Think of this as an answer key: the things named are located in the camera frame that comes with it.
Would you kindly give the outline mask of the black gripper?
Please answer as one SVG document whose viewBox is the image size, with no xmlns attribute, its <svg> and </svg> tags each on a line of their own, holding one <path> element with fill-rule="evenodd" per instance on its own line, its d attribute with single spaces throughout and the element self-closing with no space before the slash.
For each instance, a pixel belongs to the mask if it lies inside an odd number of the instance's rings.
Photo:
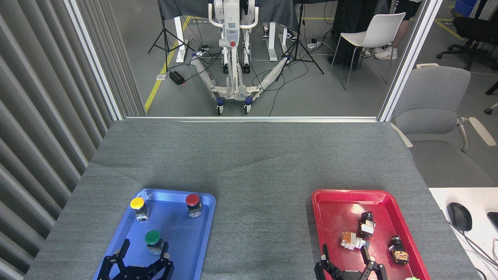
<svg viewBox="0 0 498 280">
<path fill-rule="evenodd" d="M 98 280 L 152 280 L 160 271 L 164 270 L 160 280 L 170 280 L 174 271 L 174 264 L 169 260 L 168 243 L 165 242 L 160 253 L 160 258 L 149 265 L 144 266 L 125 266 L 123 259 L 126 256 L 130 246 L 129 239 L 125 239 L 121 249 L 113 255 L 104 257 L 101 269 L 98 272 Z M 114 277 L 110 277 L 111 269 L 114 265 L 119 268 L 119 273 Z"/>
<path fill-rule="evenodd" d="M 361 271 L 341 271 L 337 266 L 335 266 L 329 257 L 328 246 L 326 243 L 322 245 L 322 255 L 320 262 L 317 262 L 314 267 L 315 275 L 317 280 L 325 280 L 325 272 L 329 274 L 331 280 L 368 280 L 371 272 L 375 272 L 377 280 L 387 280 L 387 272 L 384 264 L 377 263 L 368 252 L 366 246 L 360 248 L 361 255 L 363 257 L 363 262 L 366 267 Z"/>
</svg>

